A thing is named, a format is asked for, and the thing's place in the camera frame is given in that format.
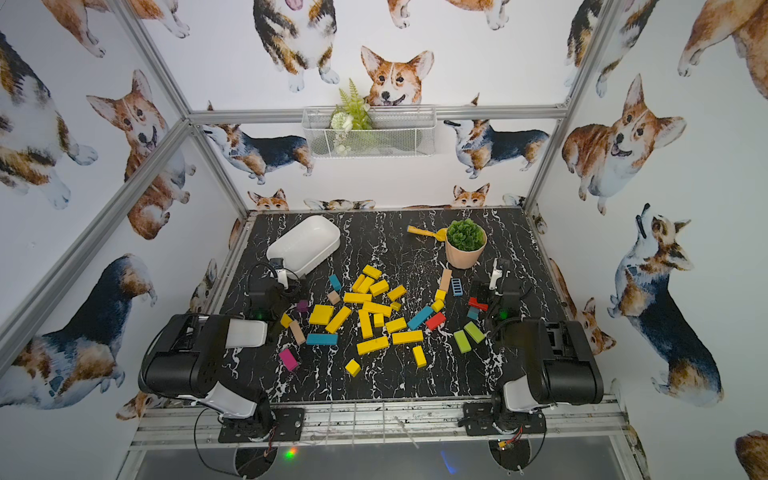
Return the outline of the white plastic tray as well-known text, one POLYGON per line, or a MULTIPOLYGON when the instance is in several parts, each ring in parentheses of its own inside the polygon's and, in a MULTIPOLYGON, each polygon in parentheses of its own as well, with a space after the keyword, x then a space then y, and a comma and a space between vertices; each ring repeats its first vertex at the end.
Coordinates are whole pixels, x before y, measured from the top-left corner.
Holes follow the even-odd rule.
POLYGON ((266 258, 305 277, 331 256, 341 244, 341 231, 327 218, 310 216, 273 242, 266 258))

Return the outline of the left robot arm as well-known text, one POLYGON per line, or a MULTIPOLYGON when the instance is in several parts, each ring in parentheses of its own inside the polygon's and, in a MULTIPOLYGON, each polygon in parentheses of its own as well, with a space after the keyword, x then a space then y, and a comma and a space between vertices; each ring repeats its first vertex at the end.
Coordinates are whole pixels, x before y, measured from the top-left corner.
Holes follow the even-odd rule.
POLYGON ((150 343, 139 371, 141 391, 202 404, 223 420, 274 424, 266 393, 242 383, 223 368, 227 351, 260 348, 269 330, 298 298, 302 277, 280 259, 257 264, 262 277, 247 277, 248 316, 183 313, 171 317, 150 343))

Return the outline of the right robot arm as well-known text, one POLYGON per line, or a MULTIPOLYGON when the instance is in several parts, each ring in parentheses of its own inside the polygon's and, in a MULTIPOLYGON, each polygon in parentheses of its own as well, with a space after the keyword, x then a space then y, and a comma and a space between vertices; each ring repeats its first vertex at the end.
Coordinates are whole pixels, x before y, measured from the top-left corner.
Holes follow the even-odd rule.
POLYGON ((497 414, 602 401, 603 379, 582 327, 575 321, 525 319, 521 307, 527 294, 510 260, 495 258, 489 280, 473 285, 486 314, 484 337, 512 350, 521 362, 522 375, 502 382, 492 395, 497 414))

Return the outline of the green block right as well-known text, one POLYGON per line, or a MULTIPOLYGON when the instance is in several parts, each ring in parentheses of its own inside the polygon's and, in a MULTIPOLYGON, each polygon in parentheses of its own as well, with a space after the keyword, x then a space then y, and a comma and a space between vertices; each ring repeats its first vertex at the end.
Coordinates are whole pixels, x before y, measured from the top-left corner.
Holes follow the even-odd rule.
POLYGON ((476 344, 483 343, 486 338, 485 333, 473 321, 464 326, 464 331, 476 344))

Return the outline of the green block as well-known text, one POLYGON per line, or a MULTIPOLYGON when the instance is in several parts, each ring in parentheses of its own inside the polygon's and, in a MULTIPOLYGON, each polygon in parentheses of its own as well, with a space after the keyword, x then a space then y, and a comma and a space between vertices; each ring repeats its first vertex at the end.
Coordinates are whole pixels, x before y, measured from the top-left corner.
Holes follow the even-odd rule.
POLYGON ((453 338, 461 354, 466 354, 472 350, 468 337, 463 330, 455 331, 453 333, 453 338))
POLYGON ((483 343, 486 338, 485 333, 473 321, 464 326, 464 331, 476 344, 483 343))

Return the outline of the blue ladder block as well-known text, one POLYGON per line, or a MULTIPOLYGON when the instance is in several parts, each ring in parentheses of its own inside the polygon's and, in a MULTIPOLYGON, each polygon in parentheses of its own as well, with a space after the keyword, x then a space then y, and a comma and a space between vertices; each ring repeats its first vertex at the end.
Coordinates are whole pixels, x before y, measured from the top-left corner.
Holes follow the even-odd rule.
POLYGON ((454 297, 461 297, 464 295, 464 289, 462 282, 459 278, 452 278, 450 281, 451 292, 454 297))

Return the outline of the green block left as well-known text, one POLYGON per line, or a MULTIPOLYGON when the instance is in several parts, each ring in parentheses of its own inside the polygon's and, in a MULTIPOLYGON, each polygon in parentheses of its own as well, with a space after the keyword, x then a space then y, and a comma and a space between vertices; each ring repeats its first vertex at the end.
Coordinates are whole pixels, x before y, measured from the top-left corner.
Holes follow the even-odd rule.
POLYGON ((461 354, 466 354, 472 350, 468 337, 463 330, 455 331, 453 333, 453 338, 461 354))

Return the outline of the tall natural wood block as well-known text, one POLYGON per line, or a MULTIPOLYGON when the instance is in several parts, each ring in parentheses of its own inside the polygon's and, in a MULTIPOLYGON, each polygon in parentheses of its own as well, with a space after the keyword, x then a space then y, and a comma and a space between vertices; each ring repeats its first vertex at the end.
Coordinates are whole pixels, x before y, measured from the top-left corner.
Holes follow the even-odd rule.
POLYGON ((450 281, 452 279, 452 271, 450 269, 444 269, 440 279, 439 289, 447 292, 450 289, 450 281))

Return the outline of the yellow flat square block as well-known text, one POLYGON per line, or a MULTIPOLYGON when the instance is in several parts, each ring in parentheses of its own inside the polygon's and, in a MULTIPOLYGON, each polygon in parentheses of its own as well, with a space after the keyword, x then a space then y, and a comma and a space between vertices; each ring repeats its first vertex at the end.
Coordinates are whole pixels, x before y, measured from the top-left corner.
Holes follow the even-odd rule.
POLYGON ((334 316, 334 307, 332 305, 315 305, 310 317, 311 325, 327 326, 334 316))

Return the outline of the red block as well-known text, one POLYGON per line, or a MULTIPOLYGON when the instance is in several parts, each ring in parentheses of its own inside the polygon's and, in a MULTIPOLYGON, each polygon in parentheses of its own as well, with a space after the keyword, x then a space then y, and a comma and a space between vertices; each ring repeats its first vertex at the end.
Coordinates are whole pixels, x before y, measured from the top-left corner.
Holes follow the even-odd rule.
POLYGON ((446 322, 446 316, 440 312, 431 316, 426 322, 426 327, 429 331, 434 331, 446 322))

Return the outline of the small natural wood cube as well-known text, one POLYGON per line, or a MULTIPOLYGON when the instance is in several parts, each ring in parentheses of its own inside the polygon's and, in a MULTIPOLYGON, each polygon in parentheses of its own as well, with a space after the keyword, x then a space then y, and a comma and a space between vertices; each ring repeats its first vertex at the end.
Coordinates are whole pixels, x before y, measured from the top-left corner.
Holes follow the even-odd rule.
POLYGON ((341 302, 341 297, 336 291, 331 291, 327 294, 328 300, 333 304, 336 305, 341 302))

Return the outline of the teal long block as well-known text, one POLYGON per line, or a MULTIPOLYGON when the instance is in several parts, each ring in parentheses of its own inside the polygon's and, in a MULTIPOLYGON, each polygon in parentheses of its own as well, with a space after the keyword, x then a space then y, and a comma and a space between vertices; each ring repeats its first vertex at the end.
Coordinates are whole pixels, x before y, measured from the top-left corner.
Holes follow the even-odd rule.
POLYGON ((337 342, 337 334, 311 333, 306 338, 306 344, 311 346, 335 346, 337 342))

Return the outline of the small teal block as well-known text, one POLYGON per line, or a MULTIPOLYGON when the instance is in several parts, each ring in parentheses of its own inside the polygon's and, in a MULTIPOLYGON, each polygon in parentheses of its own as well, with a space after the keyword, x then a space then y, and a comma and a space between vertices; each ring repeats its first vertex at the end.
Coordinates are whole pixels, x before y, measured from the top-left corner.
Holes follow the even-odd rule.
POLYGON ((329 281, 331 283, 332 288, 336 292, 340 292, 342 290, 342 284, 341 284, 340 280, 337 278, 337 276, 335 274, 332 274, 329 277, 329 281))

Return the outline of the pink pot green plant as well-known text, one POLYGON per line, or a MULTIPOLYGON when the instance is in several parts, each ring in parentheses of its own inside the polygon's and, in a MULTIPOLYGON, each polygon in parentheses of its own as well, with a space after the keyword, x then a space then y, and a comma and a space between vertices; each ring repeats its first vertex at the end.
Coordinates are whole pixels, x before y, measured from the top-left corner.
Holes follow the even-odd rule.
POLYGON ((487 236, 480 225, 471 219, 453 221, 447 229, 446 258, 456 269, 470 269, 479 260, 487 236))

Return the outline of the magenta block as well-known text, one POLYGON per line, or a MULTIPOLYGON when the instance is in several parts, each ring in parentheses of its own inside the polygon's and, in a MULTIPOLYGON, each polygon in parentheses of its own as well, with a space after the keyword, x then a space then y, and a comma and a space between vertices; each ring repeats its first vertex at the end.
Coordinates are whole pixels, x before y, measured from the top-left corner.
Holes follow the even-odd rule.
POLYGON ((284 367, 290 372, 294 372, 299 367, 297 352, 291 347, 281 350, 279 352, 279 358, 284 367))

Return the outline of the teal slanted block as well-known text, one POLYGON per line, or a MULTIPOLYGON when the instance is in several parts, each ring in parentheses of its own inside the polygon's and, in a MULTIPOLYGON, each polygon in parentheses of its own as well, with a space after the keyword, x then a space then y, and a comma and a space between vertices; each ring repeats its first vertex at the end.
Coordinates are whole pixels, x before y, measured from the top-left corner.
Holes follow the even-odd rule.
POLYGON ((433 314, 434 310, 431 306, 424 307, 408 321, 408 328, 410 330, 419 330, 433 314))

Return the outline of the yellow toy shovel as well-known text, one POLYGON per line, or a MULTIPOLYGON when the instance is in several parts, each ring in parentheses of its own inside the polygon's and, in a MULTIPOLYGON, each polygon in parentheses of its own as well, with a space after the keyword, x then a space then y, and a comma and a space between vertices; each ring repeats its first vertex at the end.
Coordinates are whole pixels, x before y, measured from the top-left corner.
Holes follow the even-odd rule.
POLYGON ((439 229, 436 232, 431 232, 425 229, 417 228, 415 226, 409 225, 407 227, 407 232, 415 235, 425 236, 425 237, 431 237, 439 242, 445 242, 447 239, 447 229, 442 228, 439 229))

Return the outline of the yellow short block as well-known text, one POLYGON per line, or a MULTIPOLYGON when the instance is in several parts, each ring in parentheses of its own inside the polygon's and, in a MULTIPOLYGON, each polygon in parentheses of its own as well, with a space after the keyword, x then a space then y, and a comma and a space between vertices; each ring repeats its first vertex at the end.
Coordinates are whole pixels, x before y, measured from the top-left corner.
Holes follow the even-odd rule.
POLYGON ((412 354, 418 368, 424 368, 427 365, 426 356, 421 346, 413 347, 412 354))

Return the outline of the yellow cube block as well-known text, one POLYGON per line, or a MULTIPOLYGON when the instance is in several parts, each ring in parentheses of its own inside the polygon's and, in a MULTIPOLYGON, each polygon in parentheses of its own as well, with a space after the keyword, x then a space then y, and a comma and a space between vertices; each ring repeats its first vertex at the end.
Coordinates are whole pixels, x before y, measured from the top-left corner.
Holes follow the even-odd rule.
POLYGON ((362 367, 356 360, 352 359, 346 364, 345 370, 350 376, 356 377, 361 372, 362 367))

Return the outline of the yellow long block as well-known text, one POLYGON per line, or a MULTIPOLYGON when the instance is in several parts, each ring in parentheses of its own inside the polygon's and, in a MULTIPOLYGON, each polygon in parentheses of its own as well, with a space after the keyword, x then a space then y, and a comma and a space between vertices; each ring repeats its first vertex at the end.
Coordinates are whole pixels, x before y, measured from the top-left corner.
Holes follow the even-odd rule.
POLYGON ((386 336, 377 337, 357 344, 357 353, 360 356, 377 352, 389 347, 389 338, 386 336))

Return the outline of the green fern with flower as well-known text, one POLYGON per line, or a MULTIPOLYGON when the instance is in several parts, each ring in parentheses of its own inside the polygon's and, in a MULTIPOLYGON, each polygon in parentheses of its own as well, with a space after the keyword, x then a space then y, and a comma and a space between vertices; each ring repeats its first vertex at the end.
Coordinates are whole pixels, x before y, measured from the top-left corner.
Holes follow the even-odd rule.
POLYGON ((339 89, 341 104, 330 119, 334 152, 341 156, 361 154, 373 145, 370 105, 360 94, 352 79, 347 90, 339 89))

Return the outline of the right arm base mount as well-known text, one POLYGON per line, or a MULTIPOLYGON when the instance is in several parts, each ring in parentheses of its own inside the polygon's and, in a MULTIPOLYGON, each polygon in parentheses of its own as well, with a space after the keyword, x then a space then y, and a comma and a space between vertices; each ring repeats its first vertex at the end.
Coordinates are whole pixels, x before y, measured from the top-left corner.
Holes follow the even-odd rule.
POLYGON ((514 436, 547 431, 546 418, 541 412, 512 412, 491 402, 464 403, 457 425, 468 436, 514 436))

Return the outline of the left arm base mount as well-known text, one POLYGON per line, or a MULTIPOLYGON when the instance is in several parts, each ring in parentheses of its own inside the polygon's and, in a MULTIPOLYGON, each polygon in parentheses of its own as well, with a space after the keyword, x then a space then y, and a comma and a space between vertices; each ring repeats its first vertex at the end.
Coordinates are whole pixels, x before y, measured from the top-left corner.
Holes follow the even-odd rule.
POLYGON ((306 410, 278 408, 269 413, 255 412, 247 419, 222 420, 218 442, 294 442, 301 437, 306 410))

